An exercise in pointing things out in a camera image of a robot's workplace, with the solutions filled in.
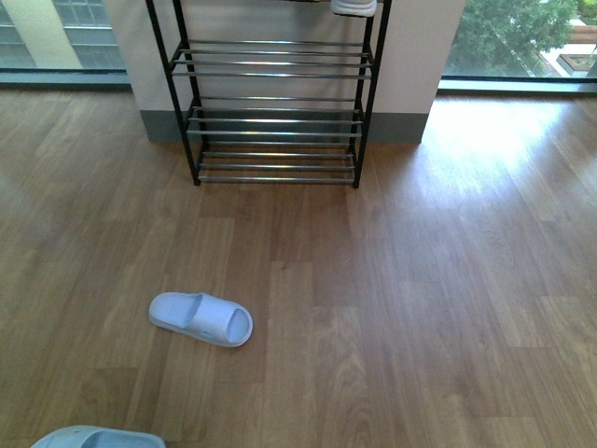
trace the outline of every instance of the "light blue slipper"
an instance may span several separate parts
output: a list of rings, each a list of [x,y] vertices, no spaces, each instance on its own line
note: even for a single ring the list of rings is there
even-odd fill
[[[166,448],[158,436],[107,427],[63,427],[31,448]]]
[[[152,324],[206,343],[238,347],[253,331],[249,312],[233,301],[209,294],[164,292],[149,305]]]

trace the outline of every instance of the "white wall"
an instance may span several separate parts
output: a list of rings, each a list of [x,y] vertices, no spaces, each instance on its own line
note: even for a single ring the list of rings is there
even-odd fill
[[[162,32],[169,49],[173,49],[177,29],[172,2],[155,1]],[[173,110],[145,2],[104,3],[139,108]],[[196,0],[184,5],[189,34],[195,38],[358,41],[364,22],[334,16],[327,2]],[[394,0],[375,112],[429,112],[464,5],[465,0]],[[212,78],[203,81],[201,88],[204,92],[214,88],[231,92],[251,82],[255,81]],[[248,87],[258,90],[264,85],[267,89],[271,84],[260,82]],[[313,96],[313,81],[290,85],[291,93]],[[187,82],[180,86],[183,97],[189,97]],[[316,89],[325,91],[328,87],[317,84]]]

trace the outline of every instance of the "wall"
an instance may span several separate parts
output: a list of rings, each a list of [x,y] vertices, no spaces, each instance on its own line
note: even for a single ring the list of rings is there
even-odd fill
[[[173,107],[145,2],[104,3],[150,138],[174,138],[175,130],[166,129],[172,128]],[[196,38],[358,41],[362,34],[363,21],[334,16],[327,2],[201,0],[184,5],[189,34]],[[373,141],[421,140],[464,5],[465,0],[394,0],[374,108]],[[156,0],[156,7],[167,46],[173,49],[177,41],[172,4]],[[180,86],[186,101],[187,82]],[[238,80],[212,79],[201,87],[211,91],[238,86]],[[292,89],[301,94],[312,92],[312,86],[310,81],[298,82]]]

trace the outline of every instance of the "white shoe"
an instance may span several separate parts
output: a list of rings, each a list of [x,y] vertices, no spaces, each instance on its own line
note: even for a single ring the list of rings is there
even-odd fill
[[[161,293],[149,305],[149,320],[163,329],[223,347],[243,345],[253,331],[253,318],[244,307],[205,293]]]
[[[341,16],[372,17],[377,9],[376,0],[331,0],[330,5]]]

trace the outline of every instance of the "gray baseboard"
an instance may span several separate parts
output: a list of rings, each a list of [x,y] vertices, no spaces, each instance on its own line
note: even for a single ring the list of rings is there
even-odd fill
[[[130,91],[123,71],[0,70],[0,90],[29,91]]]
[[[180,132],[173,111],[142,110],[147,137],[156,142],[180,141]],[[421,143],[428,114],[373,114],[369,142]]]

